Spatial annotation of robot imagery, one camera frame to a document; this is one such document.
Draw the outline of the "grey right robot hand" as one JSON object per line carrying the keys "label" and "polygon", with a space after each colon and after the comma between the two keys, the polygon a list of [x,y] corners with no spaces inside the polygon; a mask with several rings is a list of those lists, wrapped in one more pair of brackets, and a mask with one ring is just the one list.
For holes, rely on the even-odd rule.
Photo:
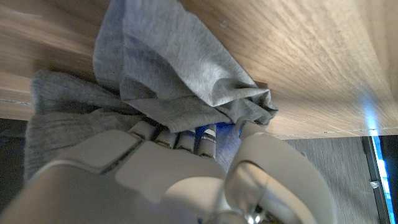
{"label": "grey right robot hand", "polygon": [[224,170],[216,127],[200,138],[146,121],[110,130],[47,163],[2,223],[335,223],[331,191],[301,153],[247,119]]}

